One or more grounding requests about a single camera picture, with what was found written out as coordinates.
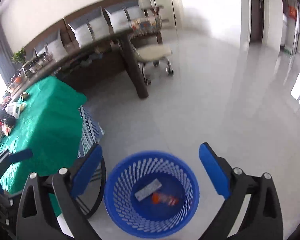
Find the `grey rectangular wrapper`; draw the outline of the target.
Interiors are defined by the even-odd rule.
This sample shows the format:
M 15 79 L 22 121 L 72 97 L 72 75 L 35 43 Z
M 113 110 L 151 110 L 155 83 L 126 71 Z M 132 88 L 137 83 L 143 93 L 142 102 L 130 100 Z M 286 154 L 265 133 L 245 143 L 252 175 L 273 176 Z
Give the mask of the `grey rectangular wrapper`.
M 161 189 L 161 187 L 162 183 L 158 179 L 155 179 L 144 186 L 142 189 L 134 193 L 134 196 L 140 202 L 149 197 L 151 194 L 155 193 L 157 190 Z

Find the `dark wooden long table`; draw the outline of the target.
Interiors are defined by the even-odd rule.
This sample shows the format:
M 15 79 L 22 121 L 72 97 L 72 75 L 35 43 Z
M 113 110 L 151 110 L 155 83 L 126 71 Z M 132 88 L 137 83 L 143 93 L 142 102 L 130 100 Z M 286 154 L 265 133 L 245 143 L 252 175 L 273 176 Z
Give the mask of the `dark wooden long table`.
M 138 97 L 140 99 L 148 98 L 148 91 L 144 84 L 129 36 L 135 32 L 148 33 L 150 30 L 156 29 L 157 23 L 161 23 L 161 18 L 159 16 L 133 20 L 117 32 L 111 32 L 109 35 L 106 35 L 81 49 L 73 50 L 59 61 L 56 61 L 51 53 L 45 53 L 36 57 L 37 62 L 32 60 L 29 64 L 33 67 L 38 66 L 39 70 L 12 92 L 10 102 L 17 101 L 21 93 L 25 92 L 33 84 L 50 75 L 61 77 L 61 74 L 65 72 L 74 73 L 76 67 L 73 67 L 72 65 L 76 61 L 83 62 L 84 57 L 92 56 L 93 61 L 104 63 L 107 54 L 101 52 L 100 48 L 103 43 L 111 44 L 112 41 L 116 41 L 119 46 L 117 51 L 121 55 L 121 64 L 131 79 Z

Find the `green potted plant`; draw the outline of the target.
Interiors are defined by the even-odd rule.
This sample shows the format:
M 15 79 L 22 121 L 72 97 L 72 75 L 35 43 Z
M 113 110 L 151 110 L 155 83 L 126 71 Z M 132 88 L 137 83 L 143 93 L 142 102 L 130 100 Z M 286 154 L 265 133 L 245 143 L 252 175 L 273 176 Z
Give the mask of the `green potted plant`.
M 11 60 L 13 63 L 17 64 L 25 64 L 26 63 L 26 51 L 25 48 L 22 47 L 21 50 L 16 51 L 12 54 Z

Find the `blue plastic trash basket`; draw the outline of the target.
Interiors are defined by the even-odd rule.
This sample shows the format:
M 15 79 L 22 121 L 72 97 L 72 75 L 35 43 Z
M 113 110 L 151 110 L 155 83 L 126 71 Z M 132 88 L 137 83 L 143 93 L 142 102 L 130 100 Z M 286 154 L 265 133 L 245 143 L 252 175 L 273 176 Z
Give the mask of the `blue plastic trash basket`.
M 175 206 L 153 204 L 152 194 L 138 201 L 134 193 L 158 179 L 157 193 L 179 199 Z M 143 151 L 120 161 L 108 176 L 104 202 L 108 215 L 126 233 L 142 238 L 162 238 L 182 229 L 194 216 L 199 186 L 189 166 L 162 151 Z

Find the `striped blue white cloth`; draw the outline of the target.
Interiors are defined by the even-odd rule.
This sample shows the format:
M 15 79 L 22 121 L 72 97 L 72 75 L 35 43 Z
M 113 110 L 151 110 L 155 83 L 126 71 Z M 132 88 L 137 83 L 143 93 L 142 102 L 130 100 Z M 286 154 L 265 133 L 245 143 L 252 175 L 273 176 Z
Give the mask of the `striped blue white cloth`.
M 104 136 L 104 131 L 99 123 L 92 119 L 87 109 L 81 106 L 78 110 L 83 123 L 82 136 L 79 142 L 77 157 L 82 158 L 88 153 L 93 144 L 100 142 Z M 95 165 L 95 168 L 96 169 L 94 170 L 93 175 L 90 177 L 89 182 L 103 179 L 106 176 L 106 166 L 103 157 L 101 157 L 101 160 L 98 162 L 98 166 Z

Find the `red orange snack wrapper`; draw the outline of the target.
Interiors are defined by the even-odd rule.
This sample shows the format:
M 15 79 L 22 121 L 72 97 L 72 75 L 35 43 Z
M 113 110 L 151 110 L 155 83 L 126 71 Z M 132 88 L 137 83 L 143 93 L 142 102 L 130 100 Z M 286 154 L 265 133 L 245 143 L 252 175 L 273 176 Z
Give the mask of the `red orange snack wrapper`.
M 152 194 L 151 200 L 153 204 L 166 204 L 168 206 L 175 206 L 179 203 L 178 198 L 157 192 Z

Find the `grey white sofa pillow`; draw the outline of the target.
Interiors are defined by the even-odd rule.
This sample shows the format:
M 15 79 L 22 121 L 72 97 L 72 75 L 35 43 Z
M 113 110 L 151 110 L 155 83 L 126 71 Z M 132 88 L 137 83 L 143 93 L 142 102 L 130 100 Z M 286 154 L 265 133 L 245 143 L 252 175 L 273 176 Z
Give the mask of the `grey white sofa pillow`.
M 75 39 L 80 48 L 109 34 L 108 24 L 99 18 L 80 24 L 78 27 L 75 27 L 74 24 L 69 24 L 69 27 L 74 32 Z

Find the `white cushioned rolling stool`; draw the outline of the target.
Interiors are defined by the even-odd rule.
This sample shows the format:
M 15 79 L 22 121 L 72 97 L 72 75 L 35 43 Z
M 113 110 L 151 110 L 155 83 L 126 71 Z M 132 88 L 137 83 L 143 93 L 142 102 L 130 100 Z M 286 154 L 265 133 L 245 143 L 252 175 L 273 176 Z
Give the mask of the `white cushioned rolling stool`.
M 140 48 L 135 48 L 133 46 L 133 52 L 138 62 L 139 68 L 141 69 L 145 85 L 151 84 L 151 78 L 146 74 L 146 65 L 150 62 L 153 63 L 154 67 L 157 67 L 161 61 L 165 61 L 167 64 L 167 74 L 169 76 L 173 76 L 173 68 L 168 58 L 172 55 L 172 50 L 168 45 L 150 44 Z

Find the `green tablecloth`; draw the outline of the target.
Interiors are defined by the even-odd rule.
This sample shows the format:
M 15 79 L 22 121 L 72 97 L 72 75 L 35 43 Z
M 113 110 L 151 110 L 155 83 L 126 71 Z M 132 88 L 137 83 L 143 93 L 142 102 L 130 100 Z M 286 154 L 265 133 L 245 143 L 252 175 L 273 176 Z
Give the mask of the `green tablecloth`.
M 10 135 L 0 141 L 0 152 L 30 149 L 33 153 L 12 164 L 0 178 L 2 189 L 10 194 L 21 191 L 32 172 L 49 176 L 71 167 L 82 137 L 79 108 L 87 101 L 85 95 L 54 76 L 40 80 L 27 92 L 25 109 Z

